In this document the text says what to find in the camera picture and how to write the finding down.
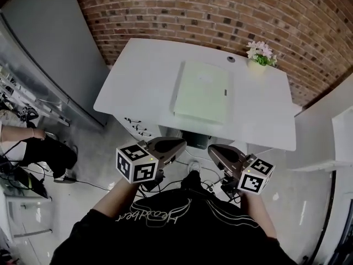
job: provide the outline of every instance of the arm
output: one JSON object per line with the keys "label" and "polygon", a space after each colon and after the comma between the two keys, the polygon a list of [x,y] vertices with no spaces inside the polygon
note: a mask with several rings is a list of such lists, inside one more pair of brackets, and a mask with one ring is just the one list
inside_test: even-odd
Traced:
{"label": "arm", "polygon": [[2,126],[1,128],[1,142],[5,141],[21,141],[35,137],[37,139],[44,139],[45,132],[39,129],[20,128],[18,126]]}
{"label": "arm", "polygon": [[268,237],[277,239],[276,229],[260,195],[244,193],[241,206],[246,207],[248,215],[260,225]]}
{"label": "arm", "polygon": [[132,204],[139,186],[140,184],[138,183],[130,184],[122,178],[93,209],[108,217],[114,218],[118,216],[126,206]]}

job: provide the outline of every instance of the light green folder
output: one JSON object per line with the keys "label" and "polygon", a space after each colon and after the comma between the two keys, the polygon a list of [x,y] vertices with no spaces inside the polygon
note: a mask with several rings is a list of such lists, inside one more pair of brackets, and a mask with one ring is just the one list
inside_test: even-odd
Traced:
{"label": "light green folder", "polygon": [[175,116],[223,124],[226,121],[228,86],[228,71],[201,62],[185,62],[174,107]]}

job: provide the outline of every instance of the flower pot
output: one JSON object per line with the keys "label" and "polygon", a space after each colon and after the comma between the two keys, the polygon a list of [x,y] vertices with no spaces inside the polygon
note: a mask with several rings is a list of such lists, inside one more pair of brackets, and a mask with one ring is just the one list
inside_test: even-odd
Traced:
{"label": "flower pot", "polygon": [[261,76],[266,70],[266,66],[260,65],[251,59],[248,60],[248,68],[256,76]]}

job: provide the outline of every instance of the refrigerator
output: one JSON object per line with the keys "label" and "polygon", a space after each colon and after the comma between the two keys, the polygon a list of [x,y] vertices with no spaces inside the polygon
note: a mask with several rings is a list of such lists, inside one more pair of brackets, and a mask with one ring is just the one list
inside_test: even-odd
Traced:
{"label": "refrigerator", "polygon": [[22,97],[45,116],[84,128],[106,124],[93,104],[109,69],[77,0],[8,2],[0,12],[0,65],[14,80],[1,76],[2,85],[28,92]]}

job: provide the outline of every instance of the black t-shirt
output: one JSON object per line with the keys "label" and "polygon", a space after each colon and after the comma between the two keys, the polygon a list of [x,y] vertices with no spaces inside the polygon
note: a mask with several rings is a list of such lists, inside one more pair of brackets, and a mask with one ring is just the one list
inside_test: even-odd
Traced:
{"label": "black t-shirt", "polygon": [[116,219],[91,210],[55,250],[51,264],[149,261],[295,264],[237,206],[185,189],[138,200]]}

